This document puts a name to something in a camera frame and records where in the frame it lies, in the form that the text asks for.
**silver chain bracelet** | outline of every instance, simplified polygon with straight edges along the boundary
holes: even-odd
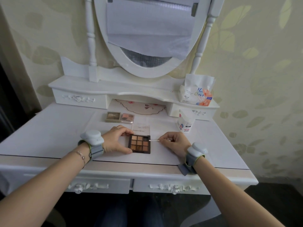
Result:
[[[85,163],[85,156],[80,152],[80,151],[72,151],[72,152],[75,152],[75,153],[78,153],[80,156],[81,156],[81,158],[83,159],[83,162],[84,162],[84,167],[86,166],[86,163]]]

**left arm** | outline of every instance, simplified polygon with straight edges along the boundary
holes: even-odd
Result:
[[[119,151],[125,154],[132,150],[118,143],[118,138],[133,132],[119,125],[102,135],[104,152]],[[51,165],[27,183],[13,191],[0,202],[0,226],[41,226],[52,208],[55,206],[70,182],[84,167],[81,156],[74,152],[80,151],[89,158],[89,146],[82,143],[72,152]]]

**person's leg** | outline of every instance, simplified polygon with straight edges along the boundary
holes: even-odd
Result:
[[[127,227],[127,209],[122,201],[113,202],[97,218],[94,227]]]
[[[151,197],[144,197],[138,205],[138,227],[164,227],[163,214],[157,202]]]

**wallpaper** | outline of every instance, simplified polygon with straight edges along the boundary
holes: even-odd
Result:
[[[84,0],[1,0],[38,100],[63,75],[60,56],[89,63]],[[196,74],[216,78],[215,122],[257,176],[303,178],[303,0],[225,0]],[[98,65],[116,65],[95,21]],[[175,70],[190,71],[197,45]]]

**right arm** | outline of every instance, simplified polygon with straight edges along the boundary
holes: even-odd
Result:
[[[187,149],[191,146],[181,132],[167,132],[159,140],[182,158],[185,158]],[[205,158],[198,158],[193,167],[214,198],[229,226],[284,226],[247,193],[214,168]]]

